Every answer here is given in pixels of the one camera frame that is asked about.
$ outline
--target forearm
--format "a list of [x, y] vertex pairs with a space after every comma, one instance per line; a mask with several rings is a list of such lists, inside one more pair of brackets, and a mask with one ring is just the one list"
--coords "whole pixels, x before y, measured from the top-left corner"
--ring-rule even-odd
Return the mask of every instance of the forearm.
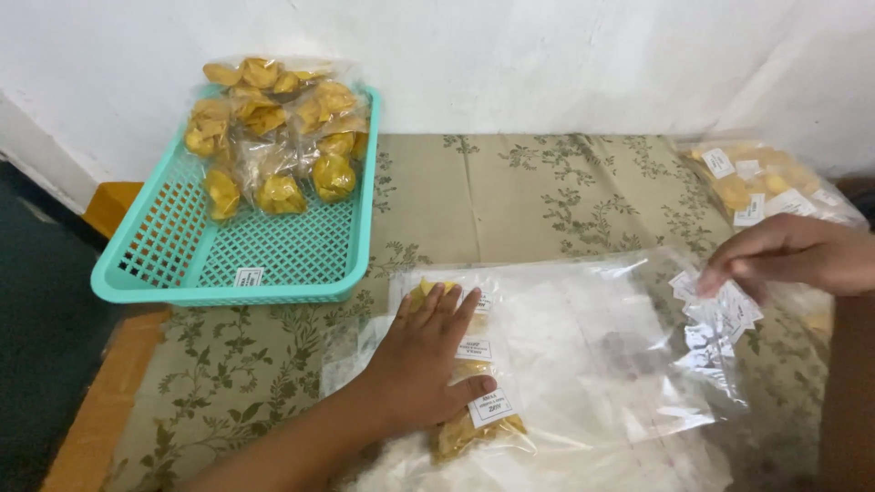
[[324, 483], [338, 463], [381, 439], [369, 395], [347, 385], [180, 487], [182, 492], [279, 492]]
[[837, 298], [823, 400], [826, 492], [875, 490], [875, 298]]

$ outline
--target human hand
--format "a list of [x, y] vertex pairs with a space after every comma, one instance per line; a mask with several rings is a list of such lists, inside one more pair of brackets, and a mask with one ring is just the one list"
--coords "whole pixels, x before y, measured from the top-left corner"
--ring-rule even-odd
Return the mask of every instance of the human hand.
[[833, 222], [777, 214], [724, 242], [699, 278], [713, 297], [729, 279], [757, 302], [766, 282], [800, 282], [847, 296], [875, 291], [875, 235]]
[[375, 403], [371, 411], [384, 418], [386, 436], [444, 422], [498, 386], [490, 376], [447, 386], [456, 349], [480, 300], [480, 289], [474, 289], [457, 310], [461, 293], [454, 285], [444, 295], [444, 285], [436, 284], [412, 314], [410, 295], [404, 296], [371, 362], [350, 383]]

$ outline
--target basket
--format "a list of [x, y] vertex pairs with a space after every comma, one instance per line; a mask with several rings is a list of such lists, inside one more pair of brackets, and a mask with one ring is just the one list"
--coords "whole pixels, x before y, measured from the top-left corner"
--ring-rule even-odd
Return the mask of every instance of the basket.
[[110, 302], [178, 306], [340, 302], [368, 267], [380, 96], [371, 99], [367, 156], [349, 200], [322, 202], [302, 186], [301, 215], [207, 219], [203, 170], [186, 165], [182, 131], [164, 152], [91, 273]]

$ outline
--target dark floor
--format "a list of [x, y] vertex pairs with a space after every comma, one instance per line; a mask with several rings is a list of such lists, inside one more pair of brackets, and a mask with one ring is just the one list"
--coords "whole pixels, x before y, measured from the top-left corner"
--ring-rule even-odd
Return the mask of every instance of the dark floor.
[[4, 162], [0, 210], [0, 489], [30, 491], [100, 367], [117, 310], [88, 282], [105, 239]]

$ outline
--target floral tablecloth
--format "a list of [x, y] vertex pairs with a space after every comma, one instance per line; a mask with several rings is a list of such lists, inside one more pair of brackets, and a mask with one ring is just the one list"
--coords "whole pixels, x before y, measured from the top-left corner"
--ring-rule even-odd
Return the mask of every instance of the floral tablecloth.
[[[339, 305], [176, 308], [104, 488], [195, 474], [317, 401], [322, 333], [383, 314], [415, 264], [513, 263], [674, 244], [705, 258], [732, 231], [661, 137], [382, 136], [371, 258]], [[738, 342], [763, 485], [811, 473], [826, 366], [794, 316]]]

